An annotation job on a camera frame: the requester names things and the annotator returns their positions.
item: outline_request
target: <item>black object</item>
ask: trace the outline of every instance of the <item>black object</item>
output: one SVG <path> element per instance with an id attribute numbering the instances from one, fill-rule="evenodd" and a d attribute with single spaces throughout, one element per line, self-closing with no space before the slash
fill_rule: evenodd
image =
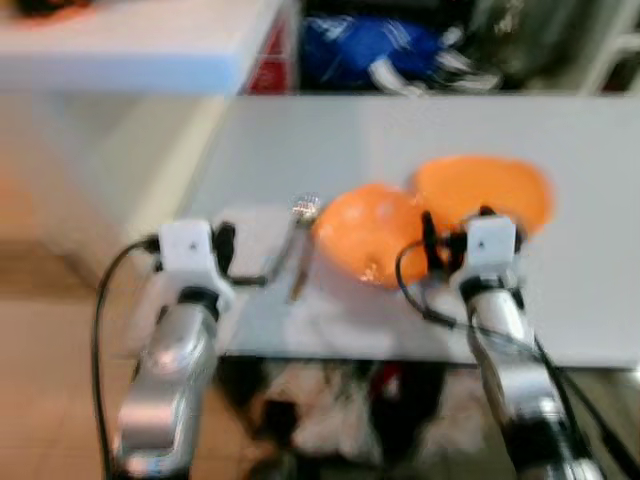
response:
<path id="1" fill-rule="evenodd" d="M 464 263 L 464 254 L 467 251 L 467 233 L 451 233 L 446 244 L 449 247 L 449 264 L 447 265 L 447 270 L 453 273 L 459 270 Z"/>
<path id="2" fill-rule="evenodd" d="M 424 253 L 427 256 L 427 265 L 429 270 L 444 269 L 444 262 L 438 253 L 438 233 L 433 223 L 431 212 L 426 211 L 422 214 L 422 242 L 424 244 Z"/>
<path id="3" fill-rule="evenodd" d="M 305 14 L 372 15 L 422 24 L 437 30 L 466 29 L 474 0 L 307 0 Z"/>
<path id="4" fill-rule="evenodd" d="M 216 369 L 218 384 L 229 402 L 238 409 L 249 406 L 251 399 L 267 384 L 264 360 L 249 356 L 224 356 Z"/>
<path id="5" fill-rule="evenodd" d="M 49 17 L 60 10 L 72 6 L 86 6 L 87 0 L 15 0 L 18 12 L 25 17 Z"/>
<path id="6" fill-rule="evenodd" d="M 382 446 L 385 463 L 401 461 L 415 444 L 418 429 L 438 410 L 446 366 L 398 362 L 397 395 L 373 394 L 371 423 Z"/>
<path id="7" fill-rule="evenodd" d="M 501 288 L 504 286 L 499 278 L 472 277 L 460 284 L 460 295 L 468 303 L 476 295 Z"/>
<path id="8" fill-rule="evenodd" d="M 218 268 L 222 275 L 229 274 L 229 267 L 235 253 L 234 241 L 236 238 L 236 227 L 233 223 L 222 222 L 215 232 L 212 232 L 213 251 L 218 259 Z"/>
<path id="9" fill-rule="evenodd" d="M 602 91 L 606 93 L 627 92 L 638 76 L 638 70 L 640 70 L 640 54 L 634 52 L 625 55 L 613 67 Z"/>
<path id="10" fill-rule="evenodd" d="M 260 430 L 268 433 L 280 447 L 291 446 L 291 436 L 297 425 L 295 404 L 276 400 L 265 402 Z"/>
<path id="11" fill-rule="evenodd" d="M 156 320 L 156 327 L 162 323 L 162 319 L 169 312 L 169 306 L 163 305 L 160 307 L 160 313 L 158 313 L 158 319 Z"/>
<path id="12" fill-rule="evenodd" d="M 589 398 L 585 395 L 576 382 L 568 375 L 565 375 L 564 381 L 571 387 L 571 390 L 575 393 L 578 400 L 582 402 L 591 417 L 596 421 L 596 424 L 600 428 L 600 438 L 602 444 L 614 459 L 620 470 L 624 474 L 633 480 L 640 479 L 640 466 L 634 459 L 633 455 L 629 453 L 629 450 L 624 443 L 620 440 L 620 437 L 609 427 L 607 421 L 600 414 L 598 409 L 591 403 Z"/>
<path id="13" fill-rule="evenodd" d="M 256 463 L 247 480 L 320 480 L 325 459 L 284 452 Z"/>
<path id="14" fill-rule="evenodd" d="M 582 439 L 557 418 L 515 423 L 504 428 L 502 434 L 517 473 L 538 465 L 571 464 L 591 456 Z"/>
<path id="15" fill-rule="evenodd" d="M 125 247 L 111 261 L 104 275 L 100 279 L 97 292 L 96 310 L 91 329 L 91 389 L 93 394 L 93 407 L 98 429 L 98 440 L 102 459 L 103 478 L 113 478 L 113 455 L 109 446 L 109 434 L 104 415 L 104 399 L 102 395 L 102 373 L 100 359 L 100 324 L 102 322 L 102 310 L 109 291 L 111 279 L 122 261 L 135 250 L 145 250 L 148 253 L 157 253 L 160 250 L 160 242 L 157 235 L 152 235 Z"/>
<path id="16" fill-rule="evenodd" d="M 258 276 L 232 276 L 229 275 L 229 268 L 235 253 L 234 242 L 236 238 L 236 227 L 231 222 L 222 222 L 217 230 L 212 230 L 211 238 L 213 250 L 216 253 L 220 273 L 236 287 L 264 287 L 268 279 L 264 275 Z"/>
<path id="17" fill-rule="evenodd" d="M 178 304 L 192 303 L 202 305 L 211 314 L 214 320 L 218 320 L 220 316 L 217 308 L 218 294 L 213 290 L 204 287 L 186 287 L 183 288 L 178 296 Z"/>
<path id="18" fill-rule="evenodd" d="M 511 292 L 511 296 L 513 297 L 513 301 L 516 302 L 517 307 L 524 312 L 524 295 L 522 295 L 522 290 L 518 287 L 509 289 Z"/>

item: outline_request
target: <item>blue bag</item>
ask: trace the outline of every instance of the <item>blue bag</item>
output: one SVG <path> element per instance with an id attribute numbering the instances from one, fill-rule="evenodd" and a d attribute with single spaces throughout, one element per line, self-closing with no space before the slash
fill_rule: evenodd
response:
<path id="1" fill-rule="evenodd" d="M 371 87 L 369 67 L 387 58 L 407 79 L 423 79 L 445 45 L 440 35 L 408 22 L 367 17 L 308 17 L 302 68 L 319 84 Z"/>

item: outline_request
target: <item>orange bowl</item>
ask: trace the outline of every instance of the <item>orange bowl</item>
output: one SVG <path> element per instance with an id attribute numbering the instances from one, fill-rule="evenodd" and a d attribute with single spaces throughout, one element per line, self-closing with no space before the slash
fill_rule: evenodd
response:
<path id="1" fill-rule="evenodd" d="M 313 228 L 318 249 L 359 280 L 396 288 L 395 262 L 409 243 L 420 240 L 422 207 L 411 195 L 382 184 L 347 192 L 325 209 Z M 424 251 L 403 261 L 407 283 L 427 273 Z"/>
<path id="2" fill-rule="evenodd" d="M 413 176 L 416 202 L 448 231 L 487 205 L 533 235 L 550 220 L 552 189 L 544 174 L 522 160 L 458 155 L 425 163 Z"/>

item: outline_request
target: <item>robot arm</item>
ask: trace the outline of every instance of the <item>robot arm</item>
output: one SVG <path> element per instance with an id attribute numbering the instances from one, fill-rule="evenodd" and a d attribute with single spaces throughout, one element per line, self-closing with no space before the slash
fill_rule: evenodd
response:
<path id="1" fill-rule="evenodd" d="M 118 479 L 188 478 L 202 399 L 219 356 L 217 322 L 234 300 L 213 244 L 211 226 L 204 221 L 160 229 L 162 271 L 133 315 L 137 340 L 144 346 L 118 415 Z"/>
<path id="2" fill-rule="evenodd" d="M 530 355 L 538 348 L 512 272 L 515 225 L 507 217 L 478 217 L 469 222 L 466 235 L 465 262 L 452 280 L 476 327 L 469 329 L 469 345 L 518 478 L 602 479 L 569 421 L 551 372 Z"/>

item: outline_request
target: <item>white shelf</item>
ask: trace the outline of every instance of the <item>white shelf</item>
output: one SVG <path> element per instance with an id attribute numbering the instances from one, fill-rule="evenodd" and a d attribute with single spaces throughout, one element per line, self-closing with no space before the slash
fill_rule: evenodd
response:
<path id="1" fill-rule="evenodd" d="M 0 18 L 0 90 L 235 94 L 283 0 L 104 0 L 34 26 Z"/>

